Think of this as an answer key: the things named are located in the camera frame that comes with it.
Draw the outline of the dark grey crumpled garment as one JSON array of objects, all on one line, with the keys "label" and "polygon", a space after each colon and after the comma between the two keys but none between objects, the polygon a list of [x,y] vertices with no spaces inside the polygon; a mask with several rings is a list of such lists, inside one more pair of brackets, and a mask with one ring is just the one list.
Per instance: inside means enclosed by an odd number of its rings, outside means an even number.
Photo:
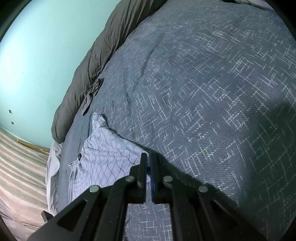
[{"label": "dark grey crumpled garment", "polygon": [[93,101],[93,98],[97,95],[99,89],[101,88],[102,84],[104,82],[104,78],[97,78],[88,88],[86,93],[84,94],[84,99],[81,104],[82,106],[82,115],[85,116],[85,114],[88,112],[88,109],[90,108],[90,105]]}]

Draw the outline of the striped beige curtain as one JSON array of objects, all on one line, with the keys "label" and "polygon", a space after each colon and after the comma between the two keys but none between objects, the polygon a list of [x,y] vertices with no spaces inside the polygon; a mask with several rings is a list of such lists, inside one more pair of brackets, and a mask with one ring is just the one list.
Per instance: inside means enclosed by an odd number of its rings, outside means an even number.
[{"label": "striped beige curtain", "polygon": [[47,152],[1,130],[1,217],[17,240],[27,240],[44,224],[47,160]]}]

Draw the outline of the dark grey rolled duvet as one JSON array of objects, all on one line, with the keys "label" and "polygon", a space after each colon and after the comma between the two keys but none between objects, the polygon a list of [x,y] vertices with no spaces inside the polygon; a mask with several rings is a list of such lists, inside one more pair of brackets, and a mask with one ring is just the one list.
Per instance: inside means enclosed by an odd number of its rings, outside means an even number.
[{"label": "dark grey rolled duvet", "polygon": [[116,50],[148,16],[165,1],[120,1],[109,16],[103,31],[75,70],[72,82],[58,106],[52,123],[52,138],[64,142],[74,117],[89,87],[95,82]]}]

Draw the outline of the blue patterned bed cover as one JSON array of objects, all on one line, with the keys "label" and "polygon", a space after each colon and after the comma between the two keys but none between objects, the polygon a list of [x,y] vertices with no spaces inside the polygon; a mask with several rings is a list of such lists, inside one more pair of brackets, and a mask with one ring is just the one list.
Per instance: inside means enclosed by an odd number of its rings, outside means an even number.
[{"label": "blue patterned bed cover", "polygon": [[168,1],[100,74],[88,113],[62,145],[58,210],[92,116],[160,153],[187,184],[215,187],[267,240],[295,219],[295,39],[249,4]]}]

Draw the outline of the light grey crumpled sheet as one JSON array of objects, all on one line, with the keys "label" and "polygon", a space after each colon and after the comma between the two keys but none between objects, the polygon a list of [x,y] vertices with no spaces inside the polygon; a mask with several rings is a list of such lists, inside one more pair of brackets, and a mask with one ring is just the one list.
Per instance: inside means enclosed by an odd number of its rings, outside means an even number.
[{"label": "light grey crumpled sheet", "polygon": [[48,213],[55,216],[58,213],[58,184],[62,145],[53,141],[51,144],[46,170],[46,198]]}]

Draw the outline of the light blue plaid shorts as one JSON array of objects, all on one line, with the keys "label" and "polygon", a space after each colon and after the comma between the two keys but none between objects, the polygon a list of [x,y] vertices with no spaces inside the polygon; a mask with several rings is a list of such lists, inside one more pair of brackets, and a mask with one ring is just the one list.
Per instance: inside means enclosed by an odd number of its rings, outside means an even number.
[{"label": "light blue plaid shorts", "polygon": [[74,201],[92,185],[107,187],[127,176],[146,153],[140,146],[112,131],[105,118],[93,113],[92,133],[77,159],[69,164],[68,200]]}]

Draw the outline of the wooden stick by wall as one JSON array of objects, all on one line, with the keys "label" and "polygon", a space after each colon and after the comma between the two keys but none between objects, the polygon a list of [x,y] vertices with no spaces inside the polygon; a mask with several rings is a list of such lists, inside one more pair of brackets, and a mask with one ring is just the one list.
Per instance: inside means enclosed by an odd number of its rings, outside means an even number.
[{"label": "wooden stick by wall", "polygon": [[31,143],[28,143],[24,140],[21,140],[21,139],[18,139],[18,143],[28,147],[28,148],[31,148],[31,149],[34,149],[34,150],[37,150],[37,151],[41,151],[41,152],[46,152],[46,153],[49,153],[50,152],[50,149],[47,149],[47,148],[44,148],[44,147],[40,147],[40,146],[37,146],[37,145],[33,145]]}]

